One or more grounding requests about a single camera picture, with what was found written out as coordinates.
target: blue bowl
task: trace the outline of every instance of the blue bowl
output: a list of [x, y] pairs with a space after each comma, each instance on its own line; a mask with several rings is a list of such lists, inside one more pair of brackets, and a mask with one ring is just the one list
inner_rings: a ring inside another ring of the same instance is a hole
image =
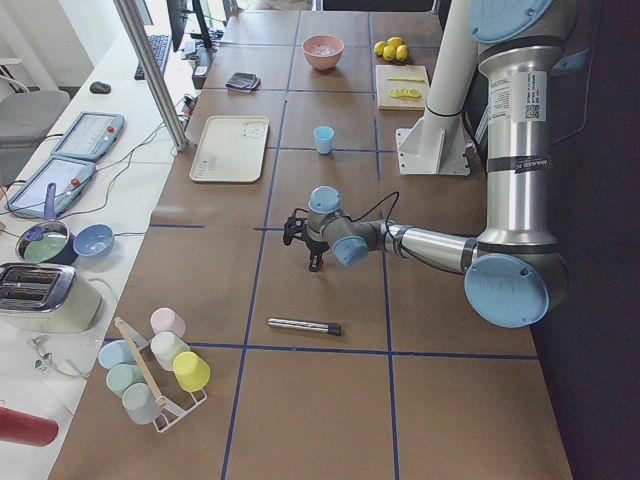
[[82, 257], [100, 257], [113, 248], [113, 230], [108, 225], [91, 225], [73, 240], [73, 249]]

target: pan handle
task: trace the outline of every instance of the pan handle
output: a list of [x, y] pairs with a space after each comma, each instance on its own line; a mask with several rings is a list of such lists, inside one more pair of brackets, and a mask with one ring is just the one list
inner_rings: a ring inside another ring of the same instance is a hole
[[44, 199], [44, 219], [55, 220], [56, 211], [54, 209], [54, 202], [56, 199], [56, 184], [51, 182], [47, 185], [47, 194]]

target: pink bowl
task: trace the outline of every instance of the pink bowl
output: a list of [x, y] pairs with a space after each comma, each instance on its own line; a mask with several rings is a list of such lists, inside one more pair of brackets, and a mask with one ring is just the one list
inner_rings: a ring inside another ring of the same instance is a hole
[[316, 35], [307, 38], [303, 44], [304, 56], [307, 62], [318, 70], [327, 70], [338, 64], [344, 42], [333, 35]]

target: yellow cup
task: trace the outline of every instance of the yellow cup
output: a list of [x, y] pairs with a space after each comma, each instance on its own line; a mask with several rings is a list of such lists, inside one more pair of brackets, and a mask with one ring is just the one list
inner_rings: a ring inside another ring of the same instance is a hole
[[209, 365], [194, 352], [182, 352], [173, 360], [173, 373], [186, 392], [204, 388], [211, 378]]

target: green cup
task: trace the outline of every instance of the green cup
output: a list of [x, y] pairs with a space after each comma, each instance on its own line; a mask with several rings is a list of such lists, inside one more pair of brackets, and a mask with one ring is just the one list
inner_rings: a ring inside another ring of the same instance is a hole
[[134, 383], [146, 383], [142, 371], [137, 365], [119, 363], [111, 367], [107, 373], [107, 387], [120, 398], [125, 390]]

